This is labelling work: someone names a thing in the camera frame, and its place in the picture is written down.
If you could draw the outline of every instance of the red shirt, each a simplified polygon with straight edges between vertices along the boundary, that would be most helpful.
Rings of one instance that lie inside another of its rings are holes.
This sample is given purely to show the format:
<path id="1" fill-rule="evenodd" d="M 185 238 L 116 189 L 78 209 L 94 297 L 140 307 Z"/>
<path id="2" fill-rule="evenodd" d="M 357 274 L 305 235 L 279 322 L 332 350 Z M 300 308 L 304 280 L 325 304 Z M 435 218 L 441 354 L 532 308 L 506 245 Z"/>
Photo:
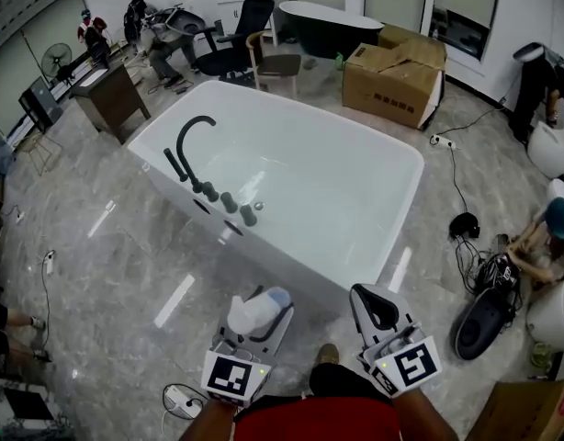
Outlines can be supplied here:
<path id="1" fill-rule="evenodd" d="M 90 26 L 90 20 L 87 19 L 84 21 L 84 24 L 87 26 Z M 99 17 L 95 17 L 95 19 L 92 20 L 92 26 L 95 27 L 95 29 L 102 34 L 102 30 L 103 29 L 107 29 L 107 23 L 105 22 L 104 19 L 99 18 Z M 82 28 L 82 25 L 80 25 L 78 27 L 78 39 L 80 40 L 80 42 L 82 42 L 84 40 L 84 28 Z"/>
<path id="2" fill-rule="evenodd" d="M 399 441 L 399 432 L 396 411 L 381 401 L 309 397 L 248 413 L 235 425 L 234 441 Z"/>

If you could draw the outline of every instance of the office chair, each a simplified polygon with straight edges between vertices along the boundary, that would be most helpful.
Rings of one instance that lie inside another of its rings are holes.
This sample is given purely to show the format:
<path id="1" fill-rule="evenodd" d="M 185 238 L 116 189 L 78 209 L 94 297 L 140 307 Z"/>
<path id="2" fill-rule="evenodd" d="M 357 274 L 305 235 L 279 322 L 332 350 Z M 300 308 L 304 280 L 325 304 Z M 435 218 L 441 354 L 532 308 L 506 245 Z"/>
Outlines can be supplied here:
<path id="1" fill-rule="evenodd" d="M 211 35 L 215 28 L 200 30 L 199 32 L 204 33 L 207 37 L 212 52 L 197 59 L 197 68 L 206 75 L 218 75 L 220 80 L 241 81 L 247 75 L 244 74 L 241 78 L 238 78 L 235 73 L 244 73 L 252 66 L 248 50 L 245 47 L 245 40 L 249 35 L 262 31 L 265 28 L 273 11 L 273 0 L 245 0 L 235 34 L 217 40 L 217 42 L 230 42 L 233 47 L 221 49 L 220 51 L 217 49 Z"/>

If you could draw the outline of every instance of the black bathtub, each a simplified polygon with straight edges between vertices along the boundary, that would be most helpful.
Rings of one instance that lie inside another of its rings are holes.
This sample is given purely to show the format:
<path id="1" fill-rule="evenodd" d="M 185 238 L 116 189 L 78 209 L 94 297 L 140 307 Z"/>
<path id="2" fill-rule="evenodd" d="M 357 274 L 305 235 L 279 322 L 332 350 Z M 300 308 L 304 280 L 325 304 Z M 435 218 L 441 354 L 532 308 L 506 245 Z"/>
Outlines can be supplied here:
<path id="1" fill-rule="evenodd" d="M 377 46 L 378 32 L 383 27 L 375 19 L 310 2 L 284 2 L 280 9 L 302 49 L 327 59 L 334 59 L 337 52 L 347 59 L 360 42 Z"/>

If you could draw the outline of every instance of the freestanding bathtub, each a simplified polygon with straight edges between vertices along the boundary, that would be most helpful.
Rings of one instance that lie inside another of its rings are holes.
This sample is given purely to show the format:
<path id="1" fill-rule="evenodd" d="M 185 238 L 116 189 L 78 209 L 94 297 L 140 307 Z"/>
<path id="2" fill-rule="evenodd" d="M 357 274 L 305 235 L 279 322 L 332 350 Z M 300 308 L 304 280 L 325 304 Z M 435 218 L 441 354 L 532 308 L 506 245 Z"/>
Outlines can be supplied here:
<path id="1" fill-rule="evenodd" d="M 338 52 L 347 59 L 360 42 L 378 45 L 378 32 L 384 26 L 372 18 L 310 2 L 284 2 L 280 9 L 302 49 L 327 59 L 334 59 Z"/>
<path id="2" fill-rule="evenodd" d="M 228 213 L 221 198 L 195 194 L 167 160 L 164 149 L 175 153 L 178 133 L 196 116 L 215 125 L 194 125 L 184 156 L 199 181 L 238 205 L 263 202 L 254 226 L 238 209 Z M 129 149 L 156 187 L 222 243 L 336 311 L 352 285 L 376 283 L 423 171 L 422 156 L 390 136 L 216 81 L 183 96 Z"/>

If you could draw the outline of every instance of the wooden chair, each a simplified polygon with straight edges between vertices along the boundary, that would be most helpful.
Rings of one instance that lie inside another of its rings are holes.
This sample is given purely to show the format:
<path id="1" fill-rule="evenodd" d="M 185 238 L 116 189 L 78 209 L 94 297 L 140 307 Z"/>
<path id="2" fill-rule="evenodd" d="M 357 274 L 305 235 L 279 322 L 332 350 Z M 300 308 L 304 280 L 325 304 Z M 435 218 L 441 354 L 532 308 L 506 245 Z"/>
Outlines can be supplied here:
<path id="1" fill-rule="evenodd" d="M 255 88 L 261 90 L 260 77 L 279 77 L 292 79 L 292 95 L 297 99 L 297 75 L 300 70 L 300 56 L 297 54 L 263 55 L 264 33 L 250 34 L 245 41 L 254 69 Z M 254 41 L 259 38 L 259 46 Z"/>

